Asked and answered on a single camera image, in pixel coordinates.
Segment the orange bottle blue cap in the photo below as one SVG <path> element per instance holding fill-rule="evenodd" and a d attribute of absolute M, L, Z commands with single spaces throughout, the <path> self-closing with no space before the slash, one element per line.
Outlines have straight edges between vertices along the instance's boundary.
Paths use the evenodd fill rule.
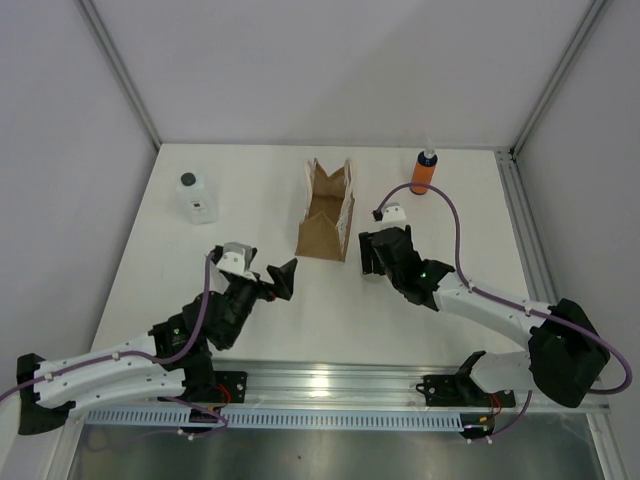
<path fill-rule="evenodd" d="M 414 195 L 424 195 L 428 192 L 428 184 L 431 183 L 435 173 L 438 156 L 430 140 L 425 143 L 424 149 L 418 154 L 413 170 L 410 191 Z"/>

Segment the green bottle white cap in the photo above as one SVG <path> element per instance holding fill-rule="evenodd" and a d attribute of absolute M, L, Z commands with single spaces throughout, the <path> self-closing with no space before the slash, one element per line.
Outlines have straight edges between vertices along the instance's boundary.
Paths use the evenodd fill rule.
<path fill-rule="evenodd" d="M 375 273 L 363 275 L 362 279 L 366 282 L 374 284 L 384 283 L 386 281 L 386 277 L 384 275 L 378 275 Z"/>

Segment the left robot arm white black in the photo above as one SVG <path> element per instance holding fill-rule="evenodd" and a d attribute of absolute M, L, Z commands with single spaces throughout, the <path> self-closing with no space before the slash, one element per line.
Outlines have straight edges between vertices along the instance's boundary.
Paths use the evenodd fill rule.
<path fill-rule="evenodd" d="M 210 400 L 219 387 L 211 352 L 232 348 L 258 301 L 292 298 L 298 261 L 268 266 L 267 281 L 248 270 L 226 271 L 221 264 L 221 257 L 210 253 L 202 293 L 134 339 L 64 360 L 35 353 L 19 357 L 19 435 L 47 433 L 71 417 L 124 401 Z"/>

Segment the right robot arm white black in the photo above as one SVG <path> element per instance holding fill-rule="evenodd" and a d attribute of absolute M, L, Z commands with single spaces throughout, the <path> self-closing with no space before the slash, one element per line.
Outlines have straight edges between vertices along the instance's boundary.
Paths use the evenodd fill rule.
<path fill-rule="evenodd" d="M 524 389 L 576 408 L 610 359 L 585 311 L 571 300 L 547 305 L 483 296 L 453 266 L 421 258 L 409 227 L 362 232 L 358 240 L 363 274 L 386 276 L 409 303 L 469 319 L 521 346 L 514 354 L 480 351 L 465 360 L 455 390 L 467 404 Z"/>

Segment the clear bottle black cap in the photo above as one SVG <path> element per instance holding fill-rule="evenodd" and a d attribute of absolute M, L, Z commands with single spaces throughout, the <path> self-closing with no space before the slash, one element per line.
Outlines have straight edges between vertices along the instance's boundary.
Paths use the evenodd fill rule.
<path fill-rule="evenodd" d="M 218 208 L 202 175 L 185 172 L 177 183 L 177 193 L 192 224 L 218 221 Z"/>

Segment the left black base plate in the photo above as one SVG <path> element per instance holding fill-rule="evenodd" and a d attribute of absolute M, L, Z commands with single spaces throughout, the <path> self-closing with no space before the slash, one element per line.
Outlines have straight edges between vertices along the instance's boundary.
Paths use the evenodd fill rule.
<path fill-rule="evenodd" d="M 231 404 L 243 404 L 245 401 L 248 374 L 245 371 L 215 371 L 213 380 L 200 386 L 189 385 L 178 396 L 183 402 L 207 404 L 207 409 L 217 415 Z M 182 427 L 186 434 L 210 433 L 214 428 L 223 426 L 223 422 L 209 414 L 191 408 L 188 423 L 195 427 Z"/>

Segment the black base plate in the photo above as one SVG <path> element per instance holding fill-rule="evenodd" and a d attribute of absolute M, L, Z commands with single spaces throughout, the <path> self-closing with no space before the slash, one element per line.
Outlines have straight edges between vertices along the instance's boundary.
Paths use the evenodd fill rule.
<path fill-rule="evenodd" d="M 231 404 L 243 404 L 245 401 L 248 374 L 245 371 L 215 371 L 213 380 L 200 386 L 189 385 L 178 396 L 183 402 L 207 404 L 207 409 L 217 415 Z M 210 433 L 214 428 L 223 426 L 223 422 L 209 414 L 191 408 L 188 423 L 195 427 L 182 427 L 186 434 Z"/>
<path fill-rule="evenodd" d="M 461 375 L 425 375 L 415 390 L 425 399 L 427 407 L 480 408 L 480 413 L 462 414 L 460 435 L 471 443 L 475 440 L 492 442 L 496 419 L 505 408 L 516 406 L 513 392 L 486 393 Z"/>

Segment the aluminium mounting rail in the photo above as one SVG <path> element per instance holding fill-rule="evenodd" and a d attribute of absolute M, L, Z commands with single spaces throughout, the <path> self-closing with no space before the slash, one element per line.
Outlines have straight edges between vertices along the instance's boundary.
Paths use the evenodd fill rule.
<path fill-rule="evenodd" d="M 217 371 L 248 374 L 244 408 L 421 411 L 415 385 L 454 367 L 381 366 L 215 358 Z"/>

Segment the right side aluminium rail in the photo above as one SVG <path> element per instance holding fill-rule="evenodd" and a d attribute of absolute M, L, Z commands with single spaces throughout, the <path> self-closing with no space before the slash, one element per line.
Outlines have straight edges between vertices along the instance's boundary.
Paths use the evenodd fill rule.
<path fill-rule="evenodd" d="M 538 301 L 559 300 L 522 175 L 507 147 L 494 151 L 527 289 Z"/>

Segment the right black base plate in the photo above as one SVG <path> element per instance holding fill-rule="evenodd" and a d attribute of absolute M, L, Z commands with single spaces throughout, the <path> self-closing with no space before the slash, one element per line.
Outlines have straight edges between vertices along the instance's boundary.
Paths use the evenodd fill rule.
<path fill-rule="evenodd" d="M 513 392 L 486 393 L 461 375 L 425 375 L 415 390 L 425 399 L 427 407 L 480 408 L 480 413 L 462 414 L 460 435 L 471 443 L 475 440 L 492 442 L 496 419 L 505 408 L 516 406 Z"/>

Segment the left aluminium frame post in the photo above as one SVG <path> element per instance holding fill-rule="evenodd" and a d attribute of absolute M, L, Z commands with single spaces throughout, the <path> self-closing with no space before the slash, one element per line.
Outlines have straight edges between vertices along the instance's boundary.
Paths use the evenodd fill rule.
<path fill-rule="evenodd" d="M 74 4 L 82 16 L 96 46 L 100 50 L 132 114 L 136 118 L 149 143 L 153 146 L 154 150 L 158 152 L 162 145 L 159 132 L 95 2 L 91 0 L 75 0 Z"/>

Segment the aluminium frame post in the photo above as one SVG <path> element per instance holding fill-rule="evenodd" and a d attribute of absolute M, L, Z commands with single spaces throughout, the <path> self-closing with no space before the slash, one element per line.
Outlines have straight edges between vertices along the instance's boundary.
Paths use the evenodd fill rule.
<path fill-rule="evenodd" d="M 527 142 L 534 134 L 546 112 L 561 91 L 572 69 L 577 64 L 580 56 L 589 43 L 590 38 L 595 33 L 599 23 L 604 18 L 606 11 L 611 4 L 612 1 L 610 0 L 593 0 L 589 3 L 586 12 L 578 22 L 568 44 L 563 49 L 562 54 L 546 81 L 542 92 L 535 101 L 531 112 L 528 114 L 512 147 L 510 148 L 510 155 L 512 158 L 517 159 L 524 150 Z"/>
<path fill-rule="evenodd" d="M 75 0 L 74 4 L 82 16 L 96 46 L 100 50 L 132 114 L 136 118 L 149 143 L 153 146 L 154 150 L 158 152 L 162 145 L 159 132 L 95 2 L 91 0 Z"/>

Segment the right aluminium frame post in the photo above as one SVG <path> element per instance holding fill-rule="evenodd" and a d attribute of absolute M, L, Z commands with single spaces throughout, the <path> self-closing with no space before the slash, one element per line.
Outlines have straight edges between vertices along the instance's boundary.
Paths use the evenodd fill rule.
<path fill-rule="evenodd" d="M 577 64 L 580 56 L 589 43 L 590 38 L 595 33 L 599 23 L 604 18 L 606 11 L 611 4 L 612 1 L 610 0 L 593 0 L 589 3 L 586 12 L 578 22 L 568 44 L 563 49 L 562 54 L 546 81 L 542 92 L 535 101 L 531 112 L 528 114 L 512 147 L 510 148 L 510 155 L 512 158 L 517 159 L 524 150 L 527 142 L 534 134 L 546 112 L 561 91 L 572 69 Z"/>

